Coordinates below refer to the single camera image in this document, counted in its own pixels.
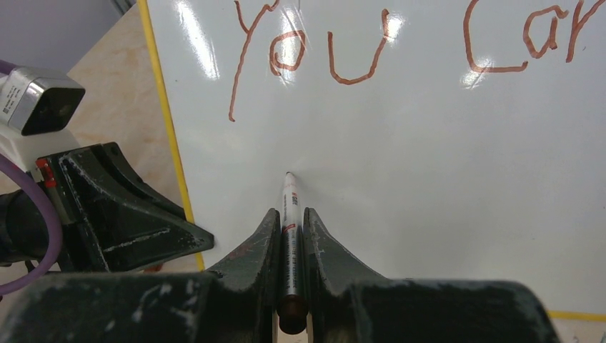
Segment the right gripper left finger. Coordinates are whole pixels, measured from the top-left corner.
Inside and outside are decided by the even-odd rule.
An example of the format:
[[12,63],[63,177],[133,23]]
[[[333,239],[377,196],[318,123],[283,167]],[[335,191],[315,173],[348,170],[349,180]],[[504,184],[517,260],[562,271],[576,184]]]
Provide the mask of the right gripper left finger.
[[17,298],[3,342],[273,342],[279,212],[203,272],[45,276]]

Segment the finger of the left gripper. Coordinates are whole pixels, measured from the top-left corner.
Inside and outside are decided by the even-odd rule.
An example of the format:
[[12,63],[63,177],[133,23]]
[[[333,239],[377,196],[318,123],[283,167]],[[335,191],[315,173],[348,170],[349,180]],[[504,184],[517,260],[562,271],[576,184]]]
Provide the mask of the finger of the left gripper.
[[64,272],[138,271],[209,250],[210,232],[134,171],[115,142],[52,154]]

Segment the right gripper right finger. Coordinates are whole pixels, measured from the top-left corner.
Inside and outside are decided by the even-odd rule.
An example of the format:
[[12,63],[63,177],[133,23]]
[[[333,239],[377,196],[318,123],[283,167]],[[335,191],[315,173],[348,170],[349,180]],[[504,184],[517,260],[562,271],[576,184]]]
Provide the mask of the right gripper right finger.
[[304,211],[313,342],[558,342],[541,301],[501,280],[389,279]]

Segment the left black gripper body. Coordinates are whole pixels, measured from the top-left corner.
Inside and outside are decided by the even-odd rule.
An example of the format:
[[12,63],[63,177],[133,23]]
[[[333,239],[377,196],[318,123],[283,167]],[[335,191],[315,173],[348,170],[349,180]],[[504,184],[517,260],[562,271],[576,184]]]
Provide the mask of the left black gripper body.
[[1,266],[28,272],[58,264],[65,272],[100,272],[102,161],[96,156],[44,156],[31,170],[10,167],[18,190],[1,195]]

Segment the white marker pen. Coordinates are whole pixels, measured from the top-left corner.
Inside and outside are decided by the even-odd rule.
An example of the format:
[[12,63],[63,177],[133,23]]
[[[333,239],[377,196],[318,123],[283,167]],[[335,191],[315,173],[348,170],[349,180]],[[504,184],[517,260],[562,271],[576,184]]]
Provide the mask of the white marker pen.
[[279,328],[295,335],[307,327],[307,303],[303,252],[303,219],[296,177],[288,171],[282,190],[281,274],[277,314]]

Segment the yellow framed whiteboard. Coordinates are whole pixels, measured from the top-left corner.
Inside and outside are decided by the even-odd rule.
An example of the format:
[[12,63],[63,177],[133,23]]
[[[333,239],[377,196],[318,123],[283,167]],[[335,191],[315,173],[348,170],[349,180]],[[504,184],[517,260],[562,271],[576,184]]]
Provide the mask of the yellow framed whiteboard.
[[603,1],[140,1],[211,266],[299,199],[390,278],[605,313]]

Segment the brown marker cap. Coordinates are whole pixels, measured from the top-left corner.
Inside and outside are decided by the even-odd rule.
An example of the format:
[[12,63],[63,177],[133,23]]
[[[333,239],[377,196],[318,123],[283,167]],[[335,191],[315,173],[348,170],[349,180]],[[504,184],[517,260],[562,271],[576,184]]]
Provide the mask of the brown marker cap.
[[146,267],[144,269],[142,269],[143,273],[156,273],[156,272],[160,272],[163,268],[163,264],[156,264],[150,267]]

